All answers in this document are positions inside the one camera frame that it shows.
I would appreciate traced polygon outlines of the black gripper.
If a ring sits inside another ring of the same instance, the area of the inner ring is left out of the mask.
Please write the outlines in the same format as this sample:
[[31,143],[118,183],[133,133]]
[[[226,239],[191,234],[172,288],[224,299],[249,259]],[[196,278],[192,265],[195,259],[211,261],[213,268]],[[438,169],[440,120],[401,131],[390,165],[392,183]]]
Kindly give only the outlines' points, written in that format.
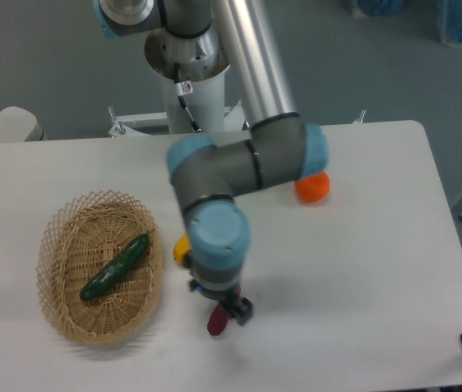
[[238,285],[224,290],[212,290],[192,278],[188,282],[188,287],[191,292],[197,292],[209,300],[218,302],[226,317],[233,319],[239,326],[244,326],[253,317],[253,304],[246,297],[240,296]]

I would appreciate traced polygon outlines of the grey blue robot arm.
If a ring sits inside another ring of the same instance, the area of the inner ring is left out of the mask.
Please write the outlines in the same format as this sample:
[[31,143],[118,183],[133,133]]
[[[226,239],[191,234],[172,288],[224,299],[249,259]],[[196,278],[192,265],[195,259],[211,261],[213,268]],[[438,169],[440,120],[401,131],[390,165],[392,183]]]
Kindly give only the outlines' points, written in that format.
[[[247,323],[253,304],[240,275],[251,242],[234,199],[324,171],[328,145],[320,127],[297,112],[265,5],[261,1],[96,1],[104,33],[145,32],[148,62],[172,82],[185,113],[184,137],[167,152],[169,179],[190,250],[180,263],[189,288],[217,302],[228,318]],[[232,67],[251,136],[218,146],[186,103],[185,83],[205,82]]]

